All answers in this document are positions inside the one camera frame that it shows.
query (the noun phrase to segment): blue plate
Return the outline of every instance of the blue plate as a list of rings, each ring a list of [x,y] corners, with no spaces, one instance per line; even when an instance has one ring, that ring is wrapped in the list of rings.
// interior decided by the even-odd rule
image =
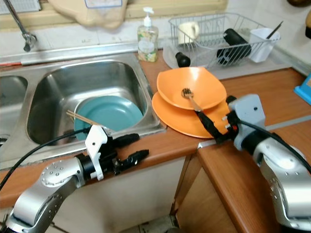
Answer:
[[[77,110],[88,119],[96,121],[114,131],[124,130],[142,119],[142,113],[139,108],[128,99],[118,96],[102,96],[89,100]],[[75,119],[74,130],[87,128],[90,125]],[[77,134],[77,139],[85,140],[86,134]]]

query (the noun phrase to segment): label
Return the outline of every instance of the label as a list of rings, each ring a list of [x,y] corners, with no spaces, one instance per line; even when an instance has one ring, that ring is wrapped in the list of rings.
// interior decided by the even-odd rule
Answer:
[[[155,45],[150,41],[141,39],[138,42],[138,49],[143,53],[151,53],[155,50]]]

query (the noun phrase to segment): orange bowl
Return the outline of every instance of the orange bowl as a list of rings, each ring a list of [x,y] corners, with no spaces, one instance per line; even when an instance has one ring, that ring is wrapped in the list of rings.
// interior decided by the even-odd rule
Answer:
[[[152,98],[152,107],[157,116],[172,129],[192,137],[212,138],[194,111],[170,105],[158,92]],[[222,120],[229,113],[229,108],[225,100],[203,112],[214,122],[215,127],[222,134],[227,132],[225,125],[228,124],[228,121]]]
[[[156,85],[166,102],[183,109],[193,109],[191,102],[181,95],[184,88],[190,88],[194,93],[194,101],[202,109],[212,108],[227,97],[222,83],[204,67],[184,67],[160,72]]]

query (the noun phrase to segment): kitchen sink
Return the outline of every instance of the kitchen sink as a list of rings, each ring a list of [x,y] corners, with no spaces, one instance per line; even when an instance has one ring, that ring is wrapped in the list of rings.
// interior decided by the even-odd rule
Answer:
[[[147,112],[147,99],[128,64],[100,61],[62,67],[51,72],[40,81],[35,91],[27,126],[30,138],[43,144],[72,131],[73,122],[66,115],[66,110],[75,111],[81,102],[106,95],[124,97],[132,101],[143,115]],[[131,131],[135,132],[144,124],[141,121]]]
[[[165,131],[152,109],[150,85],[133,54],[23,67],[1,75],[0,84],[5,88],[1,100],[8,99],[0,105],[0,117],[5,114],[0,119],[0,133],[10,137],[0,147],[0,169],[12,166],[39,144],[72,132],[73,121],[66,111],[75,111],[83,101],[95,97],[123,97],[142,112],[143,117],[136,125],[113,132],[112,137],[127,133],[144,136]],[[84,149],[84,141],[71,137],[42,148],[25,163]]]
[[[0,77],[0,146],[12,134],[26,95],[27,80],[19,76]]]

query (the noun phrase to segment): blue object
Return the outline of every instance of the blue object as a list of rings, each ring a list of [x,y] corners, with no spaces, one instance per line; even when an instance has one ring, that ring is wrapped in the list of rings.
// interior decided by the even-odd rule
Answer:
[[[77,114],[114,131],[129,128],[142,119],[141,111],[133,102],[118,96],[102,96],[89,100],[77,110]],[[74,121],[74,130],[89,126],[89,124],[79,119]],[[85,140],[86,134],[77,134],[77,139]]]
[[[311,105],[311,74],[308,75],[301,86],[295,87],[294,92]]]

